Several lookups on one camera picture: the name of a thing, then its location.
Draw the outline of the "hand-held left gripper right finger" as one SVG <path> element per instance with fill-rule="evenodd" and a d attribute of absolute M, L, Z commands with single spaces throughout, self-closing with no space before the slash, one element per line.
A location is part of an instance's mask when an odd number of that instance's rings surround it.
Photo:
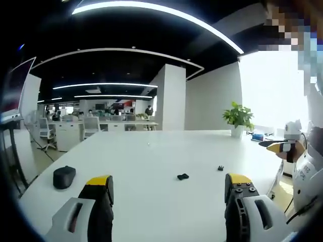
<path fill-rule="evenodd" d="M 244 175 L 225 177 L 226 241 L 284 241 L 293 231 L 284 212 Z"/>

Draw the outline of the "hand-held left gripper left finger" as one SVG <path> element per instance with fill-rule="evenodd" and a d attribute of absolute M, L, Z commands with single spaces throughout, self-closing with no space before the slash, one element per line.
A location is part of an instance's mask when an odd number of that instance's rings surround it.
<path fill-rule="evenodd" d="M 52 217 L 46 241 L 112 241 L 113 177 L 87 181 L 77 198 L 70 198 Z"/>

